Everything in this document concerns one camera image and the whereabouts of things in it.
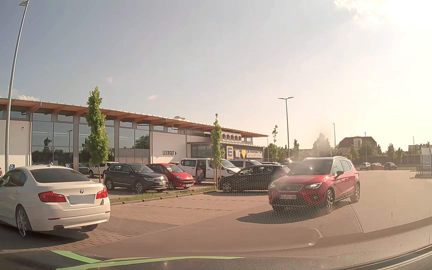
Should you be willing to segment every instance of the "blurred license plate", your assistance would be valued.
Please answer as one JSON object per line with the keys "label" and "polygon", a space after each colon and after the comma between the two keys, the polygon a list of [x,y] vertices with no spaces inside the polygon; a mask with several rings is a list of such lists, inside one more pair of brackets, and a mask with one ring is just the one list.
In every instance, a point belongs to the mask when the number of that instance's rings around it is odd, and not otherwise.
{"label": "blurred license plate", "polygon": [[70,195],[68,197],[69,204],[94,204],[95,195]]}
{"label": "blurred license plate", "polygon": [[298,195],[285,195],[285,194],[281,194],[279,195],[279,199],[290,199],[290,200],[295,200],[298,198]]}

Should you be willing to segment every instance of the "black suv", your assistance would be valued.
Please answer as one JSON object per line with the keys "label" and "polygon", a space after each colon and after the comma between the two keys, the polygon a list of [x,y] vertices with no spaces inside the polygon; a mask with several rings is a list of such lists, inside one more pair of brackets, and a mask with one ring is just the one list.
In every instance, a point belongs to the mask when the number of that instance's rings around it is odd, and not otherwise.
{"label": "black suv", "polygon": [[223,192],[234,190],[268,190],[268,186],[283,175],[287,175],[291,170],[283,165],[261,164],[246,167],[239,172],[222,177],[219,181],[219,189]]}
{"label": "black suv", "polygon": [[107,189],[126,187],[141,194],[147,190],[163,191],[169,187],[165,175],[154,172],[141,163],[115,163],[105,171],[104,184]]}

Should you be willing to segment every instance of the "white car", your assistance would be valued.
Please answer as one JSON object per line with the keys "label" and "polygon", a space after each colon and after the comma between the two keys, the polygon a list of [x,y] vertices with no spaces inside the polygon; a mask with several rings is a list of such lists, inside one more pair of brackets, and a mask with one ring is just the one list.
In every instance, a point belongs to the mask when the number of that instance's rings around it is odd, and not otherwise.
{"label": "white car", "polygon": [[110,220],[110,211],[106,187],[70,168],[18,167],[0,180],[0,221],[23,237],[31,231],[92,231]]}
{"label": "white car", "polygon": [[[106,163],[100,164],[99,165],[99,171],[101,172],[101,175],[104,176],[104,171],[109,169],[111,167],[111,165],[113,165],[114,163],[117,163],[117,162],[106,162]],[[90,167],[89,168],[89,177],[94,177],[95,175],[98,175],[98,167],[97,166]]]}

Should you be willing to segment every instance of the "red suv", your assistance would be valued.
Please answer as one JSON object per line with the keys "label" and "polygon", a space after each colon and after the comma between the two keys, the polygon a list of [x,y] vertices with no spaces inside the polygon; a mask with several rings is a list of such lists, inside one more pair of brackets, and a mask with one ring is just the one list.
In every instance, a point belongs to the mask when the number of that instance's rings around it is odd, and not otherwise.
{"label": "red suv", "polygon": [[189,188],[195,185],[193,177],[172,163],[153,163],[146,165],[154,172],[163,174],[169,181],[169,189]]}
{"label": "red suv", "polygon": [[323,207],[333,211],[334,202],[360,199],[360,175],[343,156],[318,157],[302,161],[269,184],[269,204],[274,211],[286,207]]}

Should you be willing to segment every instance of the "white wall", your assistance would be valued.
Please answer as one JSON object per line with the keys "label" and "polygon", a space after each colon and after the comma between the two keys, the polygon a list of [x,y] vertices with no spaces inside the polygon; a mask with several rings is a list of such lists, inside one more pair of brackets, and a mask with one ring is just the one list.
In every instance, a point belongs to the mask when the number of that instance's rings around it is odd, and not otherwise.
{"label": "white wall", "polygon": [[179,162],[186,158],[186,135],[165,132],[152,134],[153,163]]}
{"label": "white wall", "polygon": [[[4,169],[4,135],[6,120],[0,120],[0,166]],[[11,120],[9,122],[9,164],[16,167],[30,165],[29,122]]]}

